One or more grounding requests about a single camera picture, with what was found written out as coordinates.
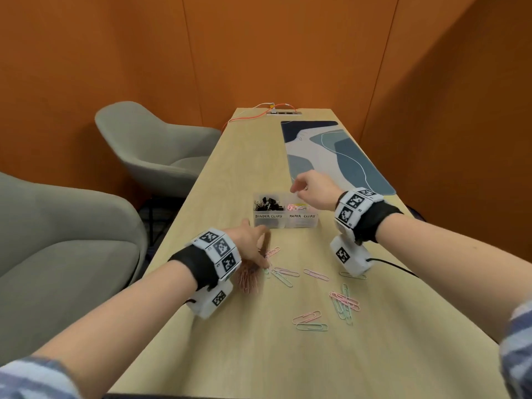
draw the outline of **clear plastic organizer box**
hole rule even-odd
[[[274,199],[283,211],[255,211],[256,203],[263,198]],[[300,205],[303,209],[289,210],[288,205]],[[253,195],[253,218],[255,226],[268,228],[315,227],[318,225],[318,210],[312,208],[292,193],[255,193]]]

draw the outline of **striped sleeve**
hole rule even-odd
[[[63,366],[26,357],[0,368],[0,399],[81,399]]]
[[[500,345],[502,376],[512,398],[532,399],[532,301],[518,307]]]

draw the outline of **hand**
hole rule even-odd
[[[259,239],[268,231],[266,226],[251,227],[248,219],[243,219],[238,227],[223,230],[235,243],[242,259],[254,261],[261,268],[270,267],[268,261],[257,250]]]
[[[318,210],[334,211],[344,191],[328,175],[312,169],[296,177],[290,192],[297,192],[297,197]]]

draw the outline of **chair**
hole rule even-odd
[[[118,196],[0,173],[0,365],[31,354],[135,281],[147,248]]]
[[[100,109],[95,121],[131,176],[158,196],[187,197],[221,135],[165,123],[131,101]]]

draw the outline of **light wood tabletop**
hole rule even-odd
[[[244,109],[235,112],[238,116]],[[254,109],[251,116],[263,112]],[[301,109],[290,120],[339,120],[330,109]],[[148,268],[153,271],[199,232],[252,221],[253,193],[288,191],[280,122],[231,122]],[[397,196],[386,199],[404,213]],[[312,229],[274,229],[274,266],[299,271],[288,288],[275,277],[260,292],[237,288],[206,320],[183,306],[111,392],[223,398],[508,398],[497,345],[421,280],[375,264],[367,280],[340,276],[329,250],[333,214]],[[373,257],[399,263],[382,247]],[[304,275],[311,268],[329,282]],[[349,285],[361,311],[348,326],[329,292]],[[327,332],[296,330],[297,315],[320,310]]]

